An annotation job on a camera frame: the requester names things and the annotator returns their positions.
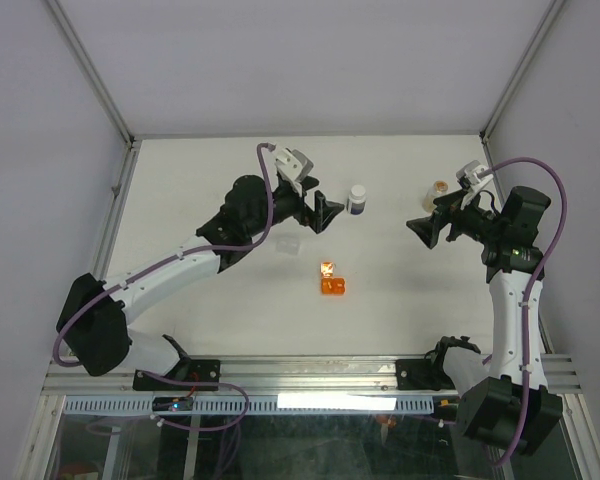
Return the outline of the clear bottle orange pills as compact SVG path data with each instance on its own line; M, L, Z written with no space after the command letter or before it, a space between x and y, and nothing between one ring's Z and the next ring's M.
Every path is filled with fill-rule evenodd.
M427 193L424 196L424 199L422 201L423 209L427 213L431 213L436 208L434 201L437 198L446 195L448 193L448 189L449 189L449 186L446 182L444 182L442 180L435 181L429 187L429 189L427 190Z

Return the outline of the white cap pill bottle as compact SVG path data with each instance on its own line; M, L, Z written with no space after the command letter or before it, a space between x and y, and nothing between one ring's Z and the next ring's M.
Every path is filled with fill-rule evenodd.
M351 215L360 215L366 206L367 191L363 185L353 185L349 190L347 199L347 211Z

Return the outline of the orange pill organizer box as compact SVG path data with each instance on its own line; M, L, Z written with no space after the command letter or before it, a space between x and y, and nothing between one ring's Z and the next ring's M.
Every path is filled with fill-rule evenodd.
M342 296L346 293L346 280L336 275L333 262L320 264L320 291L327 296Z

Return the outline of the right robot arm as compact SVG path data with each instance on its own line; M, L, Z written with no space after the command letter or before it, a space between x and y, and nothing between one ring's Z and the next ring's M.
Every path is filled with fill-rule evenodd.
M429 216L406 225L429 249L443 229L449 241L465 235L482 245L494 316L491 355L467 336L443 336L421 359L397 361L396 377L402 389L455 389L463 436L530 456L563 412L562 399L548 388L538 325L544 255L534 241L551 200L518 186L496 212L464 197L462 190L442 196Z

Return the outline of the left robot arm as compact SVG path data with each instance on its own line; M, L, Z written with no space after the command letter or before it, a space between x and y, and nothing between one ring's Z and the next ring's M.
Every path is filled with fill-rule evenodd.
M165 258L123 275L98 280L86 273L75 279L56 324L58 340L75 358L53 355L57 364L82 367L102 376L116 367L148 370L168 388L189 377L188 356L168 334L151 336L132 329L146 310L184 287L224 272L263 241L272 226L292 218L314 233L323 232L344 206L329 201L307 177L298 188L279 179L277 187L257 175L238 178L219 211ZM314 204L306 203L307 189Z

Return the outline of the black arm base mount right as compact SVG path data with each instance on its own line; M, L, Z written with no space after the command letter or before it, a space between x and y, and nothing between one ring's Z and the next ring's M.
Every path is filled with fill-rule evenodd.
M451 379L430 360L398 359L395 361L395 376L399 391L442 391L454 390Z

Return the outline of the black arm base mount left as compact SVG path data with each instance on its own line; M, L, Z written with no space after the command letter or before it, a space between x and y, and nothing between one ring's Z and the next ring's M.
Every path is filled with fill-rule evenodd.
M182 359L167 374L155 378L136 371L132 384L134 391L217 391L221 374L219 359Z

